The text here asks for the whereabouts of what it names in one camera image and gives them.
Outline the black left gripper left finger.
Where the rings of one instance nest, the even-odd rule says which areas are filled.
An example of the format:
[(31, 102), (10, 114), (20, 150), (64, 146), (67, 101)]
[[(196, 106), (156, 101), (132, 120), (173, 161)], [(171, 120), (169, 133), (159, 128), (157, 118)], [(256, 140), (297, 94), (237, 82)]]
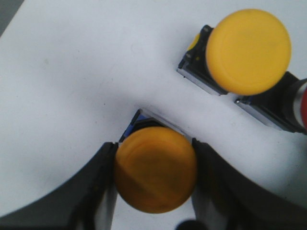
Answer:
[(117, 198), (118, 143), (106, 142), (72, 178), (37, 201), (0, 218), (2, 230), (109, 230)]

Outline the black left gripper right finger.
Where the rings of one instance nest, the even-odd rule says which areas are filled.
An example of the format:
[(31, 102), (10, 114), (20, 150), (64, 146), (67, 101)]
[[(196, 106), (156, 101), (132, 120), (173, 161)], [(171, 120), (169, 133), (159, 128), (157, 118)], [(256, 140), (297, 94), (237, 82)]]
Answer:
[(193, 138), (198, 180), (196, 220), (209, 230), (305, 230), (307, 210), (251, 181), (209, 144)]

